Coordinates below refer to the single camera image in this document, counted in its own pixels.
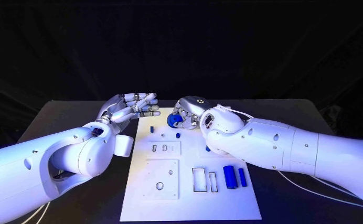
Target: rectangular hole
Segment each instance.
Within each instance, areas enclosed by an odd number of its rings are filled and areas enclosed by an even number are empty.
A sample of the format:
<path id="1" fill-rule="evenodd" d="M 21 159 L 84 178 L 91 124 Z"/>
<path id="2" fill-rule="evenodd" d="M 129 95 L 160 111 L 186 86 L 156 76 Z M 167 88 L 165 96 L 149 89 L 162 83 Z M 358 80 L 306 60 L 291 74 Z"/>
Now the rectangular hole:
<path id="1" fill-rule="evenodd" d="M 206 192 L 206 172 L 205 168 L 193 168 L 193 187 L 195 191 Z"/>
<path id="2" fill-rule="evenodd" d="M 211 181 L 211 192 L 218 193 L 218 178 L 215 172 L 209 173 L 209 181 Z"/>

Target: oval hole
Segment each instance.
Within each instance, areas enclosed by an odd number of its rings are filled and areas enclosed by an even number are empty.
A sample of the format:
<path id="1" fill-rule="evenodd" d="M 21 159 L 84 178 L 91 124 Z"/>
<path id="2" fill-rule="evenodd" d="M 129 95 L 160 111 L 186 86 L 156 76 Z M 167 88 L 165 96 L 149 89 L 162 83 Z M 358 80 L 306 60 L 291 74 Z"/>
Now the oval hole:
<path id="1" fill-rule="evenodd" d="M 162 182 L 157 183 L 157 189 L 162 190 L 165 187 L 165 184 Z"/>
<path id="2" fill-rule="evenodd" d="M 28 159 L 28 158 L 25 159 L 25 167 L 26 167 L 28 170 L 32 169 L 32 160 Z"/>

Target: blue cap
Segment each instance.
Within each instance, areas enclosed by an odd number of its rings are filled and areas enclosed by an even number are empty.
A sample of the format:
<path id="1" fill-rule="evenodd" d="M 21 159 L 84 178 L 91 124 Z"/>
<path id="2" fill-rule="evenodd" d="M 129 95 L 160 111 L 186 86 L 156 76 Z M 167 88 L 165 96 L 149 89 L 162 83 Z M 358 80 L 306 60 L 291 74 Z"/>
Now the blue cap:
<path id="1" fill-rule="evenodd" d="M 173 115 L 173 114 L 169 115 L 167 123 L 172 128 L 176 128 L 175 123 L 179 123 L 182 121 L 183 121 L 183 117 L 180 115 Z"/>

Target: white cable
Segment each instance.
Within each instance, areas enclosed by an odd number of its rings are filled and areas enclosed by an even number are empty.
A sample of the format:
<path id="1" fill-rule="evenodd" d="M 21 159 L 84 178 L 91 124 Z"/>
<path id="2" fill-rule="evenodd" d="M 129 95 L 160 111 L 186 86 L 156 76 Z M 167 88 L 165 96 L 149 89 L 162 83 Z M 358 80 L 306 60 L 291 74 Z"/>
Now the white cable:
<path id="1" fill-rule="evenodd" d="M 330 183 L 326 183 L 320 178 L 310 176 L 312 178 L 314 178 L 319 182 L 322 182 L 323 184 L 326 184 L 327 186 L 333 187 L 336 190 L 340 190 L 343 193 L 349 194 L 350 196 L 359 198 L 353 193 L 350 193 L 349 191 L 340 189 L 339 187 L 336 187 L 335 185 L 332 185 Z"/>
<path id="2" fill-rule="evenodd" d="M 44 214 L 42 214 L 41 219 L 39 219 L 39 221 L 36 222 L 36 224 L 39 224 L 39 223 L 41 223 L 41 220 L 42 220 L 42 218 L 44 218 L 45 212 L 48 211 L 49 204 L 51 204 L 51 202 L 48 202 L 46 209 L 45 209 L 45 211 L 44 211 Z"/>
<path id="3" fill-rule="evenodd" d="M 309 191 L 309 192 L 312 192 L 312 193 L 314 193 L 314 194 L 317 194 L 317 195 L 320 195 L 320 196 L 323 196 L 323 197 L 326 197 L 326 198 L 329 198 L 329 199 L 333 199 L 333 200 L 336 200 L 336 201 L 340 201 L 340 202 L 348 203 L 348 204 L 350 204 L 350 205 L 355 205 L 355 206 L 358 206 L 358 207 L 363 207 L 363 205 L 361 205 L 361 204 L 356 204 L 356 203 L 353 203 L 353 202 L 345 201 L 345 200 L 342 200 L 342 199 L 336 199 L 336 198 L 333 198 L 333 197 L 329 197 L 329 196 L 326 196 L 326 195 L 323 195 L 323 194 L 319 194 L 319 193 L 316 193 L 314 191 L 306 189 L 306 188 L 301 187 L 299 184 L 296 184 L 296 183 L 287 178 L 287 176 L 286 176 L 280 171 L 278 171 L 278 173 L 280 173 L 280 174 L 283 175 L 283 177 L 284 177 L 297 187 L 300 187 L 303 190 L 306 190 L 306 191 Z"/>
<path id="4" fill-rule="evenodd" d="M 234 112 L 237 112 L 237 113 L 245 115 L 250 119 L 254 118 L 254 116 L 251 116 L 248 113 L 244 113 L 244 112 L 241 112 L 241 111 L 232 110 L 232 109 L 227 108 L 225 106 L 222 106 L 221 104 L 219 104 L 219 106 L 221 106 L 224 109 L 227 109 L 227 110 L 229 110 L 229 111 L 234 111 Z"/>
<path id="5" fill-rule="evenodd" d="M 31 221 L 32 217 L 38 214 L 38 212 L 42 210 L 44 207 L 45 207 L 45 204 L 38 208 L 36 212 L 35 212 L 35 213 L 32 214 L 32 216 L 22 222 L 22 224 L 26 224 L 26 223 Z"/>

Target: robotic arm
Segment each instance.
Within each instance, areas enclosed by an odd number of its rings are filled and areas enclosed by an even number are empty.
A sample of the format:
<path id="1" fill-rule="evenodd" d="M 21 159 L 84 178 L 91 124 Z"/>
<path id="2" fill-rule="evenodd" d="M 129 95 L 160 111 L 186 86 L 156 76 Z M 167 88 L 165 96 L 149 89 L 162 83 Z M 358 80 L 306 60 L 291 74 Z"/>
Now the robotic arm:
<path id="1" fill-rule="evenodd" d="M 130 119 L 159 116 L 155 93 L 116 95 L 95 122 L 0 149 L 0 223 L 58 198 L 130 156 L 133 138 L 119 133 Z"/>
<path id="2" fill-rule="evenodd" d="M 363 140 L 330 136 L 284 123 L 254 118 L 205 98 L 183 97 L 169 116 L 169 126 L 201 127 L 209 149 L 245 162 L 286 172 L 319 177 L 363 198 Z"/>

